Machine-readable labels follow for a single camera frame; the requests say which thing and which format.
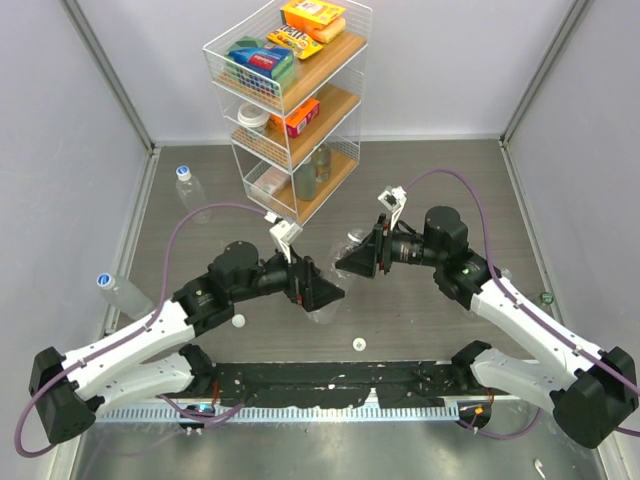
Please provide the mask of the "blue and white bottle cap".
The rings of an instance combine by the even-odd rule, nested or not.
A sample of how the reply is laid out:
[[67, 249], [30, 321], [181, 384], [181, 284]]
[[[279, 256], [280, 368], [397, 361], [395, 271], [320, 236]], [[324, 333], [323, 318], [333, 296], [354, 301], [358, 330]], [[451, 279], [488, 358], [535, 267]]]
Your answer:
[[191, 170], [187, 165], [180, 165], [176, 168], [176, 176], [180, 181], [189, 181], [192, 177]]

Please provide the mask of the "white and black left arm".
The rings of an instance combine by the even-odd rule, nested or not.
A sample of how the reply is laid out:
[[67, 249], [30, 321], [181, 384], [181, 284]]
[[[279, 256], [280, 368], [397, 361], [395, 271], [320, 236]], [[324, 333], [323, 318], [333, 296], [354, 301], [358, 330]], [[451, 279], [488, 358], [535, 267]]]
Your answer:
[[28, 391], [47, 440], [52, 445], [66, 442], [89, 429], [99, 415], [143, 398], [206, 396], [214, 369], [193, 339], [231, 320], [237, 303], [275, 293], [307, 312], [345, 296], [312, 258], [277, 252], [262, 260], [253, 244], [236, 241], [206, 273], [142, 319], [79, 349], [38, 352]]

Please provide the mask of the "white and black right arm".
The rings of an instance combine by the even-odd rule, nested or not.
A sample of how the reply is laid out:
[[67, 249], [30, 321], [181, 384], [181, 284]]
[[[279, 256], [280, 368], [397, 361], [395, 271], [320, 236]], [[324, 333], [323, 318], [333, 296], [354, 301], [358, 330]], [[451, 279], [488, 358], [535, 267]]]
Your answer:
[[497, 326], [534, 358], [531, 363], [517, 360], [474, 341], [452, 359], [457, 365], [451, 380], [460, 393], [472, 395], [487, 387], [517, 396], [550, 413], [569, 438], [590, 449], [638, 409], [632, 356], [581, 338], [519, 292], [470, 248], [467, 225], [457, 210], [431, 208], [421, 233], [381, 216], [335, 266], [372, 278], [395, 263], [433, 268], [446, 297]]

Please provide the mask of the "clear bottle with blue cap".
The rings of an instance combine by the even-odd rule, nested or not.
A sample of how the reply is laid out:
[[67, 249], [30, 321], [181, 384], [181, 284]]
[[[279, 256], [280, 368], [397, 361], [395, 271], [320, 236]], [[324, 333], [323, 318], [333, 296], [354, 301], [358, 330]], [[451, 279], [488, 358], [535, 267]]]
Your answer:
[[137, 321], [154, 310], [153, 302], [128, 278], [104, 272], [96, 284], [104, 299], [129, 319]]

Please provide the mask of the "green glass bottle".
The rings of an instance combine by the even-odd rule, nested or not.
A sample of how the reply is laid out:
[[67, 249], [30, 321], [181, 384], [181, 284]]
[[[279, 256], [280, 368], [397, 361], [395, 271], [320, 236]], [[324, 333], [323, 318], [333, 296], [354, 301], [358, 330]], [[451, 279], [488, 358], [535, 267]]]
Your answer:
[[542, 292], [538, 296], [538, 301], [541, 305], [552, 305], [554, 303], [554, 295], [551, 292]]

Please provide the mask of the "glass jar, bottom shelf front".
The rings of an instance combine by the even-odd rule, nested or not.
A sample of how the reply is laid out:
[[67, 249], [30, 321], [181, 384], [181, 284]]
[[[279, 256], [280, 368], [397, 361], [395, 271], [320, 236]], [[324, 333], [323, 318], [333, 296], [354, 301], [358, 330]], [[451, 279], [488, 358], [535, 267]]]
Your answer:
[[296, 197], [312, 201], [317, 195], [316, 167], [311, 157], [304, 160], [294, 172]]

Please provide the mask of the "glass jar, shelf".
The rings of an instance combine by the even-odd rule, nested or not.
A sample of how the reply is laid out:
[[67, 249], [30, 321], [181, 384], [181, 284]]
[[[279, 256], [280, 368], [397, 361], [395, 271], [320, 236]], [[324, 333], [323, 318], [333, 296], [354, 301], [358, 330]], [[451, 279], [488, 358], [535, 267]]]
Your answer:
[[332, 169], [332, 152], [326, 144], [321, 144], [312, 154], [315, 166], [316, 181], [325, 183], [330, 179]]
[[311, 157], [304, 160], [294, 172], [296, 197], [312, 201], [317, 195], [316, 167]]

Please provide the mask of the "glass jar, bottom shelf back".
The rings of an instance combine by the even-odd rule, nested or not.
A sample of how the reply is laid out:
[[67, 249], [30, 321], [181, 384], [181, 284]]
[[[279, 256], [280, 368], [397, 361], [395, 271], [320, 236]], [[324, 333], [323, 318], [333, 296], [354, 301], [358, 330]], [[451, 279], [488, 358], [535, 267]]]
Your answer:
[[321, 144], [312, 154], [315, 166], [316, 181], [325, 183], [330, 179], [332, 169], [332, 152], [326, 144]]

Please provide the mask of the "white box, bottom shelf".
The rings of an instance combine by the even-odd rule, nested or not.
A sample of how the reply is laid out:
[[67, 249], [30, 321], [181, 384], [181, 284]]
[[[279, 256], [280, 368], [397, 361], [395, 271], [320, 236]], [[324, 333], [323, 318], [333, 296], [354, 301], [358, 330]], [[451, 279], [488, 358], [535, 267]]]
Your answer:
[[250, 192], [267, 202], [275, 198], [290, 183], [290, 176], [276, 167], [261, 169], [250, 183]]

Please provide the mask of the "orange box, middle shelf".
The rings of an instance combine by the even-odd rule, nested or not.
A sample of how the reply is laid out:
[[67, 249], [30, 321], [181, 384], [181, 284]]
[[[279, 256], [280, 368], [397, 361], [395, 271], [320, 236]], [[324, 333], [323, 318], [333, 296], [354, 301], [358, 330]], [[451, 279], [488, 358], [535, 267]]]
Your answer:
[[309, 98], [286, 118], [271, 114], [269, 125], [289, 138], [297, 138], [320, 113], [320, 102]]

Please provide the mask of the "white lidded paper cup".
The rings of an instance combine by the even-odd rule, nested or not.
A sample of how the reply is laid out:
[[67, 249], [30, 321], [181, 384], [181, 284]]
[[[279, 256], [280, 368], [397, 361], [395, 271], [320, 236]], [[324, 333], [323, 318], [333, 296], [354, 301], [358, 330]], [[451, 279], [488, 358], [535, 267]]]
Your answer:
[[238, 109], [237, 120], [251, 134], [264, 135], [270, 120], [270, 113], [256, 104], [245, 102]]

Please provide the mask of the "green and blue box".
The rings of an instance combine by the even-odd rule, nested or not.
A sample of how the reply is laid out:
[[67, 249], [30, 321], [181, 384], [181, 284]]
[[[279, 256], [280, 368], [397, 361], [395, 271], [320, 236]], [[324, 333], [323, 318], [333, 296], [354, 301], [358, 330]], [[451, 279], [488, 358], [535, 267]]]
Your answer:
[[242, 37], [225, 53], [228, 73], [241, 85], [278, 96], [296, 79], [292, 49], [259, 38]]

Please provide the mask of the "yellow candy bag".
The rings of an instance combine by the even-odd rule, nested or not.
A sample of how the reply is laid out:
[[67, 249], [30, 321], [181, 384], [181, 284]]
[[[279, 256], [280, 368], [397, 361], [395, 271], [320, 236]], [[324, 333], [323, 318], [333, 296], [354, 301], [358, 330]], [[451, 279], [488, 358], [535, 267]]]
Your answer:
[[271, 31], [267, 39], [276, 45], [290, 48], [299, 60], [310, 59], [324, 48], [308, 34], [287, 24]]

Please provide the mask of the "yellow sponge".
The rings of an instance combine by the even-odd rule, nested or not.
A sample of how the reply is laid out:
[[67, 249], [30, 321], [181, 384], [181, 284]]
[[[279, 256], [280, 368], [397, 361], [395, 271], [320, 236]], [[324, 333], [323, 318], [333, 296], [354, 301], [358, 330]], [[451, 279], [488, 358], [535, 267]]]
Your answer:
[[314, 28], [312, 30], [311, 37], [316, 42], [328, 44], [345, 30], [346, 24], [346, 20], [343, 17], [339, 17], [330, 24], [324, 26], [322, 29]]

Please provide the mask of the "orange snack box, top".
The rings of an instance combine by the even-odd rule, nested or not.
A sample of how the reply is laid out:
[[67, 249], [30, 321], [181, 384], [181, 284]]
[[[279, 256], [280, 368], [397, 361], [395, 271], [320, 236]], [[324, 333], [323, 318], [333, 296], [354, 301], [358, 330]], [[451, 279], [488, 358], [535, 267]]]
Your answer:
[[324, 29], [345, 11], [345, 7], [324, 1], [289, 1], [281, 7], [285, 23], [299, 30]]

